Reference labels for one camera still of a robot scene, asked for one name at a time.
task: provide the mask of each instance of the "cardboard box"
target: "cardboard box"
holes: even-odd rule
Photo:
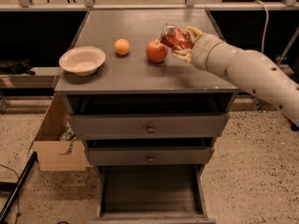
[[[67,110],[61,96],[55,95],[36,134],[34,147],[41,171],[85,171],[88,165],[81,141],[74,141],[70,154],[70,141],[60,141],[67,121]]]

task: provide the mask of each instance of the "gray table top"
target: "gray table top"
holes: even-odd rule
[[[163,63],[148,61],[148,41],[159,37],[168,22],[217,34],[206,12],[199,8],[92,10],[75,47],[97,47],[107,58],[90,76],[63,72],[55,91],[64,95],[236,91],[234,85],[197,70],[171,54],[171,50]],[[123,57],[113,48],[119,38],[127,39],[131,45],[130,53]]]

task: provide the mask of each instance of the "gray drawer front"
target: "gray drawer front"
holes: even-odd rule
[[[227,115],[101,117],[71,116],[69,122],[78,139],[127,139],[220,136]]]
[[[155,165],[208,163],[214,148],[116,149],[90,148],[91,165]]]

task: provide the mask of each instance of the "black metal bar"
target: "black metal bar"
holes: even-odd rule
[[[7,218],[7,215],[13,205],[13,203],[15,202],[19,191],[21,190],[22,185],[24,184],[27,176],[30,173],[30,170],[32,168],[32,166],[34,165],[35,161],[37,160],[37,154],[36,152],[33,152],[29,161],[27,162],[26,166],[24,167],[24,169],[22,170],[20,179],[17,182],[17,186],[16,188],[11,192],[11,194],[9,195],[7,202],[5,203],[3,209],[1,210],[0,213],[0,223],[5,223],[5,220]]]

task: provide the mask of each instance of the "desk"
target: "desk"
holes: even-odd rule
[[[215,223],[206,215],[199,177],[238,88],[171,54],[150,63],[146,44],[167,22],[216,35],[203,9],[92,10],[76,47],[98,47],[107,59],[88,77],[63,72],[55,88],[101,178],[91,223]],[[113,50],[121,37],[131,44],[124,57]]]

